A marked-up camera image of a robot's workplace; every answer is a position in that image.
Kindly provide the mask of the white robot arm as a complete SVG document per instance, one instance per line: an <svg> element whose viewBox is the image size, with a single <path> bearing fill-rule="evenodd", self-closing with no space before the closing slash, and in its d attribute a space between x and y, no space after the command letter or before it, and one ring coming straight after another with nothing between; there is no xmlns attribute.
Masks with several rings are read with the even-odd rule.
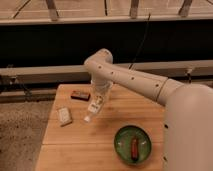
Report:
<svg viewBox="0 0 213 171"><path fill-rule="evenodd" d="M165 107L163 171L213 171L213 89L113 64L101 49L84 66L96 90L117 83Z"/></svg>

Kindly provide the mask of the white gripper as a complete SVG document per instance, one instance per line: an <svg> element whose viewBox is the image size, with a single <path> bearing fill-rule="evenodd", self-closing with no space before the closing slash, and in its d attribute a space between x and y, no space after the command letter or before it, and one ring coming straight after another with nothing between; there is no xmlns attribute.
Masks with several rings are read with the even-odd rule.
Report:
<svg viewBox="0 0 213 171"><path fill-rule="evenodd" d="M91 86L94 94L105 95L111 89L112 82L107 81L105 83L97 83L94 80L92 80Z"/></svg>

